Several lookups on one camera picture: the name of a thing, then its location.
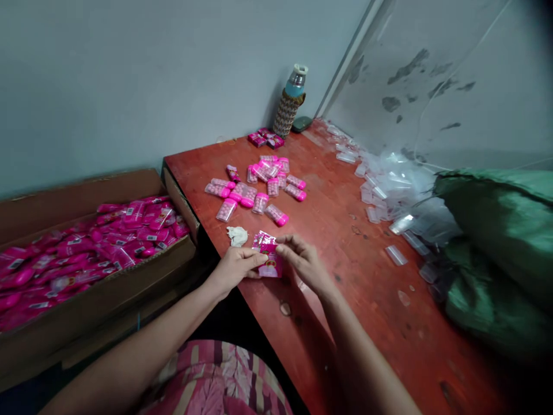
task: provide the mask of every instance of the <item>green sack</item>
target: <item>green sack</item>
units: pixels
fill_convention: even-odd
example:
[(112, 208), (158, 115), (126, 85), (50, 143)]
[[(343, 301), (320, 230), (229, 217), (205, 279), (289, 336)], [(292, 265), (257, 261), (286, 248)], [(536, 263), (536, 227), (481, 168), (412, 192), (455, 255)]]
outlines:
[(434, 194), (470, 242), (553, 315), (553, 172), (441, 172)]
[(515, 360), (543, 363), (553, 344), (553, 320), (466, 237), (444, 249), (460, 276), (445, 311), (459, 326)]

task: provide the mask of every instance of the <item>cardboard box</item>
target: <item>cardboard box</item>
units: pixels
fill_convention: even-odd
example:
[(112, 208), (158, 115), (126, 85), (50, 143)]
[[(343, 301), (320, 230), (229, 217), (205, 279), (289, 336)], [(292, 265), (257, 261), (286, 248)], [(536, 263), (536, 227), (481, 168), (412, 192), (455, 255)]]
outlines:
[(0, 251), (25, 246), (44, 232), (66, 229), (93, 217), (101, 203), (128, 203), (154, 195), (169, 194), (191, 229), (189, 235), (157, 255), (0, 334), (0, 390), (60, 361), (60, 351), (76, 339), (144, 298), (170, 290), (190, 271), (199, 223), (171, 175), (164, 178), (166, 188), (156, 170), (139, 170), (0, 202)]

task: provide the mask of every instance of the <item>red table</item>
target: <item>red table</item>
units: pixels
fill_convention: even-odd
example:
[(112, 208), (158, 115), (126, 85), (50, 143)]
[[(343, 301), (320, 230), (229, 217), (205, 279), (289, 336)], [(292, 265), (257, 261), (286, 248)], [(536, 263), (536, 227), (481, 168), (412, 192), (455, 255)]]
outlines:
[[(302, 134), (291, 133), (276, 152), (256, 149), (246, 138), (168, 156), (165, 161), (221, 256), (229, 247), (227, 226), (279, 236), (299, 233), (314, 244), (359, 321), (424, 414), (502, 413), (507, 408), (490, 356), (452, 326), (418, 275), (422, 260), (389, 223), (371, 224), (361, 202), (363, 179), (355, 166), (336, 159), (335, 141), (315, 120)], [(211, 178), (226, 178), (225, 166), (246, 168), (261, 154), (290, 159), (291, 174), (307, 183), (297, 202), (281, 190), (270, 202), (290, 216), (278, 228), (267, 216), (238, 207), (228, 224), (215, 219), (221, 200), (204, 192)], [(262, 182), (256, 186), (266, 191)], [(393, 264), (384, 248), (394, 244), (409, 263)], [(245, 280), (240, 291), (313, 414), (335, 412), (342, 403), (333, 343), (318, 298), (293, 278)], [(408, 301), (400, 300), (405, 293)], [(291, 316), (280, 309), (291, 306)]]

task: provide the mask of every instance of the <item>knitted bottle holder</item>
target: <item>knitted bottle holder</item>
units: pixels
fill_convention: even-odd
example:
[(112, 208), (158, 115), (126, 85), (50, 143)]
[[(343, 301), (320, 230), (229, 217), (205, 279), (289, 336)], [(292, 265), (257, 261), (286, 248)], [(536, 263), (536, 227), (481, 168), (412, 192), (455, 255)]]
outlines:
[(304, 101), (305, 92), (298, 97), (291, 97), (283, 89), (281, 103), (276, 111), (275, 123), (272, 130), (282, 138), (285, 138), (290, 133), (298, 108)]

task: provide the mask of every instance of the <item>white cable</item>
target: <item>white cable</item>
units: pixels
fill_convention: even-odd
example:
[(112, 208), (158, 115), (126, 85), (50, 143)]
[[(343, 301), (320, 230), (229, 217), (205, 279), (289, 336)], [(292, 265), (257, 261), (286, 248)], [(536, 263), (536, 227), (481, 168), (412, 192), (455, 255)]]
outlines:
[(495, 26), (495, 24), (497, 23), (497, 21), (499, 20), (499, 18), (501, 17), (501, 15), (504, 13), (505, 10), (507, 10), (507, 7), (509, 7), (509, 5), (512, 3), (513, 0), (508, 0), (506, 3), (505, 3), (505, 6), (503, 6), (503, 8), (501, 9), (501, 11), (497, 14), (497, 16), (495, 17), (494, 21), (490, 24), (490, 27), (488, 27), (488, 30), (486, 30), (486, 32), (484, 33), (484, 35), (480, 38), (480, 40), (478, 41), (478, 43), (474, 46), (474, 48), (472, 48), (469, 53), (463, 58), (461, 59), (461, 61), (459, 62), (459, 64), (457, 65), (457, 67), (455, 68), (455, 70), (453, 72), (451, 72), (451, 75), (445, 80), (445, 82), (440, 85), (440, 87), (434, 91), (434, 93), (432, 94), (432, 97), (430, 97), (430, 100), (428, 100), (428, 102), (426, 103), (426, 106), (424, 107), (424, 109), (422, 110), (421, 112), (421, 116), (419, 117), (419, 123), (418, 123), (418, 126), (417, 126), (417, 129), (416, 129), (416, 137), (415, 137), (415, 145), (414, 145), (414, 148), (413, 148), (413, 156), (414, 156), (414, 159), (415, 159), (415, 162), (416, 163), (420, 163), (420, 164), (423, 164), (423, 165), (427, 165), (427, 166), (430, 166), (430, 167), (434, 167), (434, 168), (438, 168), (438, 169), (441, 169), (441, 170), (451, 170), (449, 168), (445, 168), (445, 167), (440, 167), (440, 166), (437, 166), (437, 165), (434, 165), (434, 164), (430, 164), (430, 163), (425, 163), (423, 161), (418, 161), (416, 159), (416, 150), (418, 148), (418, 145), (419, 145), (419, 138), (420, 138), (420, 135), (421, 135), (421, 123), (422, 123), (422, 118), (424, 117), (425, 113), (426, 113), (426, 110), (428, 108), (428, 106), (430, 105), (430, 103), (434, 100), (434, 97), (436, 95), (439, 94), (439, 92), (442, 90), (442, 88), (448, 83), (448, 81), (453, 78), (453, 76), (457, 73), (457, 71), (459, 71), (459, 68), (461, 68), (461, 65), (468, 59), (471, 57), (471, 55), (473, 54), (473, 52), (476, 50), (476, 48), (478, 48), (480, 46), (480, 44), (488, 37), (488, 34), (491, 32), (491, 30), (493, 29), (493, 27)]

